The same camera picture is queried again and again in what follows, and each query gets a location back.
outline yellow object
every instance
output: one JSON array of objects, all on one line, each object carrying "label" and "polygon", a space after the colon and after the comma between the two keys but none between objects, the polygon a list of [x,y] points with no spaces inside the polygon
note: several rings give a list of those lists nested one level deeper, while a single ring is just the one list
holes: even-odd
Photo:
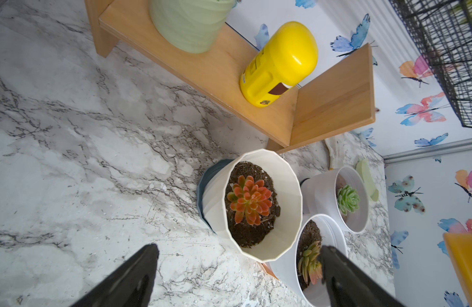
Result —
[{"label": "yellow object", "polygon": [[445,233],[444,242],[468,304],[472,307],[472,232]]},{"label": "yellow object", "polygon": [[303,24],[290,21],[272,35],[239,80],[246,100],[266,107],[315,70],[318,46]]}]

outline wall molding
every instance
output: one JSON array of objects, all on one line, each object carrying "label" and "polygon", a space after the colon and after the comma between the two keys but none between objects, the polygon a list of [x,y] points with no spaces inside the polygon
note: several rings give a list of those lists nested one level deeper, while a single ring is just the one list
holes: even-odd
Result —
[{"label": "wall molding", "polygon": [[422,147],[415,150],[384,156],[383,158],[385,164],[391,164],[414,159],[442,156],[467,150],[472,150],[472,138],[442,145]]}]

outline black metal grid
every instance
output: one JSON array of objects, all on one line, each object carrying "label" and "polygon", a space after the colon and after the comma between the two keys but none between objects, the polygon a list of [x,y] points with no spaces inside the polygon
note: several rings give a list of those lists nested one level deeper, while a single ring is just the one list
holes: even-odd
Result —
[{"label": "black metal grid", "polygon": [[463,127],[472,128],[472,0],[389,0]]}]

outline wooden plank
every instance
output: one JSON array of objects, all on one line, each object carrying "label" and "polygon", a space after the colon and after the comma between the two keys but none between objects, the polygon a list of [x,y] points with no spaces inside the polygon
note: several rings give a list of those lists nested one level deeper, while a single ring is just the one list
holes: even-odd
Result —
[{"label": "wooden plank", "polygon": [[113,47],[118,43],[118,38],[99,26],[98,18],[111,2],[113,0],[84,0],[96,53],[104,58],[110,54]]},{"label": "wooden plank", "polygon": [[278,153],[374,123],[373,55],[366,44],[299,90],[291,144]]},{"label": "wooden plank", "polygon": [[99,17],[102,28],[208,96],[282,146],[288,146],[298,89],[289,90],[268,107],[245,100],[239,77],[257,51],[225,25],[205,53],[184,52],[166,41],[148,13],[148,0],[115,0]]}]

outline yellow plastic bottle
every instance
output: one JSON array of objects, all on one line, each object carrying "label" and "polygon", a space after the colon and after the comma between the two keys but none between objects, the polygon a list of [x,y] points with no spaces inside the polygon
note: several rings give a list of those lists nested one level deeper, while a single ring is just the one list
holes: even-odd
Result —
[{"label": "yellow plastic bottle", "polygon": [[309,76],[318,63],[318,46],[303,24],[290,21],[272,35],[239,80],[246,100],[266,107]]}]

